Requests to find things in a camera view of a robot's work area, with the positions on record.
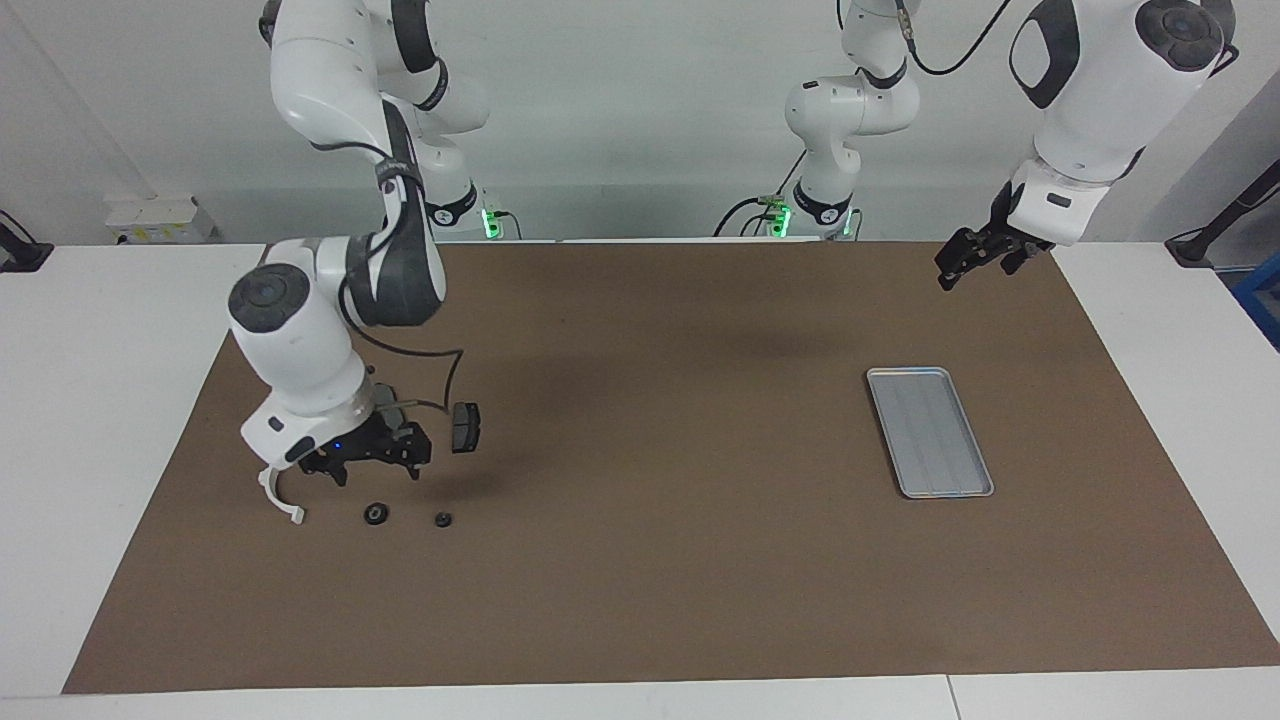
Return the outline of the silver metal tray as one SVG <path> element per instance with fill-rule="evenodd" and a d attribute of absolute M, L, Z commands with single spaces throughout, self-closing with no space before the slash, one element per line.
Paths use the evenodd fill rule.
<path fill-rule="evenodd" d="M 951 374 L 942 366 L 865 373 L 900 493 L 911 500 L 984 498 L 995 483 Z"/>

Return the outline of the black angled stand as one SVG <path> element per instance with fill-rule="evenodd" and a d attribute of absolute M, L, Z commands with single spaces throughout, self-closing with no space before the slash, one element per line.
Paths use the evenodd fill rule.
<path fill-rule="evenodd" d="M 1184 268 L 1211 268 L 1207 259 L 1212 243 L 1243 217 L 1262 208 L 1280 193 L 1280 158 L 1272 161 L 1251 184 L 1201 228 L 1185 231 L 1164 241 L 1176 264 Z"/>

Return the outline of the white box with yellow labels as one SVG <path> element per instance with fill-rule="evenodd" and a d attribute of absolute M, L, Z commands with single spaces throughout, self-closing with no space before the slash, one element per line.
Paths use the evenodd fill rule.
<path fill-rule="evenodd" d="M 116 243 L 210 243 L 220 231 L 195 196 L 109 204 L 105 228 Z"/>

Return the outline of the white curved plastic bracket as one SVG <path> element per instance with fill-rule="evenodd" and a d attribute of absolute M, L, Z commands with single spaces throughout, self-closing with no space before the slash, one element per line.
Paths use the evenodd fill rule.
<path fill-rule="evenodd" d="M 289 521 L 294 525 L 301 525 L 305 523 L 306 511 L 303 507 L 296 503 L 288 503 L 279 495 L 278 479 L 280 471 L 275 468 L 264 468 L 257 475 L 257 483 L 265 493 L 268 502 L 280 512 L 284 512 Z"/>

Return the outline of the blue box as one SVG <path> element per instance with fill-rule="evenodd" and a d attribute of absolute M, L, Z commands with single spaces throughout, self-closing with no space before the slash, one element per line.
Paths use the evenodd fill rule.
<path fill-rule="evenodd" d="M 1280 352 L 1280 251 L 1249 270 L 1230 288 L 1230 293 Z"/>

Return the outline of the brown table mat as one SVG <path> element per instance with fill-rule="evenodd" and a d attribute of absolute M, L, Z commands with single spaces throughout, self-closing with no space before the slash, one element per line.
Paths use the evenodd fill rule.
<path fill-rule="evenodd" d="M 225 340 L 65 692 L 1280 665 L 1053 258 L 945 292 L 928 243 L 443 254 L 390 341 L 465 348 L 476 452 L 419 411 L 420 480 L 287 471 L 294 525 Z M 951 374 L 992 496 L 900 493 L 877 366 Z"/>

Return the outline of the black table clamp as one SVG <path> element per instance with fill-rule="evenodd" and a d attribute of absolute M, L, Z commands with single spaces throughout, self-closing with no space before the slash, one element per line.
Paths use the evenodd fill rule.
<path fill-rule="evenodd" d="M 0 250 L 6 254 L 0 273 L 33 273 L 49 260 L 55 246 L 37 241 L 19 220 L 0 209 Z"/>

